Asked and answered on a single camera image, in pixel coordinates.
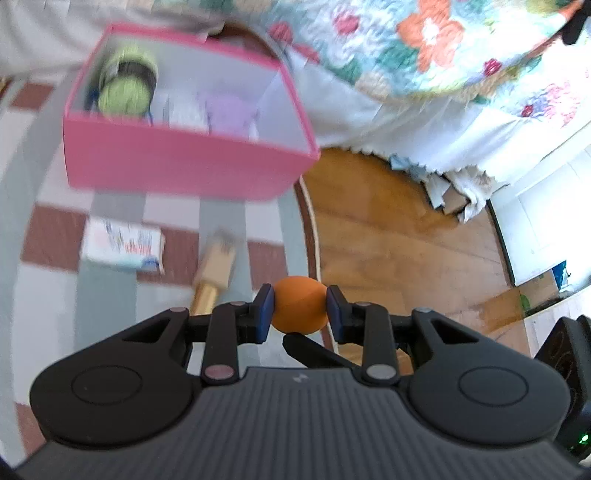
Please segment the gold cylinder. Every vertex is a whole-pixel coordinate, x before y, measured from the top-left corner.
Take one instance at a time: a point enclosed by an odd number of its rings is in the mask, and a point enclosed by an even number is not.
[[[212,312],[217,302],[219,289],[207,282],[197,284],[195,295],[189,308],[190,315],[206,315]]]

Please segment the pink box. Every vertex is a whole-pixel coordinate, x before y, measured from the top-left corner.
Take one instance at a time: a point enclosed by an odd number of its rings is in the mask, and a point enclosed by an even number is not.
[[[159,95],[224,91],[252,100],[258,107],[259,140],[88,111],[100,68],[129,43],[155,55]],[[215,40],[128,24],[106,29],[76,79],[63,129],[68,181],[79,188],[268,200],[287,190],[320,156],[281,63]]]

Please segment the bedspread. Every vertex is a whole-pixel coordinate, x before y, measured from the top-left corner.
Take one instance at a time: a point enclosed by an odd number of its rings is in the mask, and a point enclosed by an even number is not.
[[[521,62],[580,6],[579,0],[154,3],[175,4],[247,17],[377,100],[449,93],[482,82]]]

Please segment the wooden floor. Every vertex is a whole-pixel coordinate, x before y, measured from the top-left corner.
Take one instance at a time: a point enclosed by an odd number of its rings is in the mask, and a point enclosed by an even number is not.
[[[495,337],[522,319],[488,211],[460,225],[433,210],[405,174],[342,150],[324,151],[305,180],[322,281],[338,284],[349,301],[376,302],[395,314],[431,307]],[[361,358],[356,346],[340,352]]]

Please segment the ribbed plastic surface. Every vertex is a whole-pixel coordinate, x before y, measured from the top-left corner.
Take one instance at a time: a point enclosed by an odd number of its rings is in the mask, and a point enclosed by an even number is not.
[[[569,480],[581,471],[547,442],[485,450],[438,437],[397,393],[364,387],[347,370],[251,368],[236,385],[206,390],[180,424],[148,442],[107,452],[50,443],[18,472],[30,480]]]

